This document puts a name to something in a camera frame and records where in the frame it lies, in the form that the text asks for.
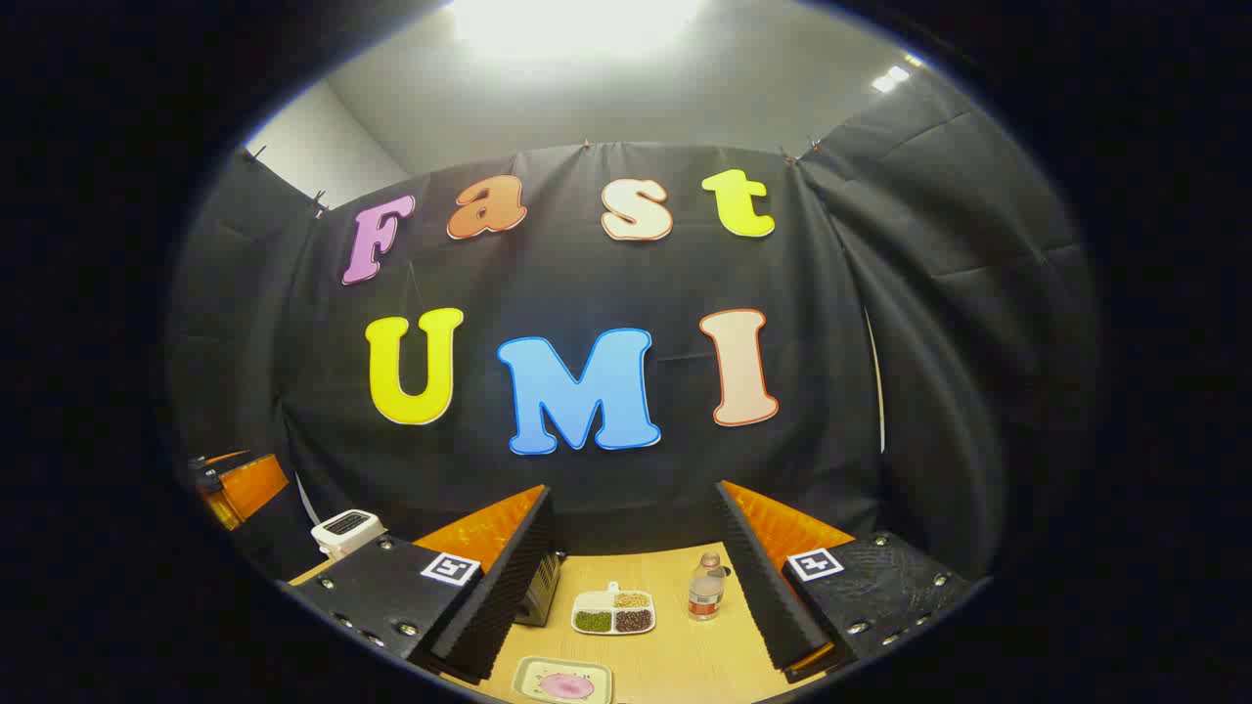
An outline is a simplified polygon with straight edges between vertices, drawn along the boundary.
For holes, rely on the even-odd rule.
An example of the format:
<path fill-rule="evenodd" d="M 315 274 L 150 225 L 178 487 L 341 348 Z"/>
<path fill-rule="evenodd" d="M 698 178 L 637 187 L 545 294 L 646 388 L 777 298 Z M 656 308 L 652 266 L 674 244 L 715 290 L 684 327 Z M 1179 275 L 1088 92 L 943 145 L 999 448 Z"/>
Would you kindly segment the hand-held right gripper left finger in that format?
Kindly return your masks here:
<path fill-rule="evenodd" d="M 538 485 L 416 541 L 381 532 L 287 594 L 367 649 L 477 684 L 556 555 L 550 490 Z"/>

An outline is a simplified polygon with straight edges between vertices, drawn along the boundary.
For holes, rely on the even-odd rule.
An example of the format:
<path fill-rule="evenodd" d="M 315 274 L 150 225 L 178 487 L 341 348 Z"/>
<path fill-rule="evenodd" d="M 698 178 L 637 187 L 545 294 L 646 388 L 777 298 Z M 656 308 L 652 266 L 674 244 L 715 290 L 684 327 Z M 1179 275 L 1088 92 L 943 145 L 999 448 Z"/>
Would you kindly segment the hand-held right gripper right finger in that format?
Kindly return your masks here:
<path fill-rule="evenodd" d="M 788 681 L 895 650 L 977 585 L 894 532 L 849 534 L 729 481 L 714 491 L 747 613 Z"/>

